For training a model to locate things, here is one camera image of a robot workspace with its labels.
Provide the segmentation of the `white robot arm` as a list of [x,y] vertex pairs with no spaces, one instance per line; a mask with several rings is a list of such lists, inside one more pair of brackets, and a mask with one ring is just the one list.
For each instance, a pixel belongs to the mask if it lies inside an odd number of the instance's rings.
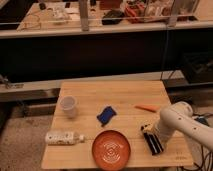
[[153,124],[152,131],[163,144],[179,131],[213,152],[213,128],[195,121],[192,115],[192,107],[184,101],[166,106],[160,110],[159,120]]

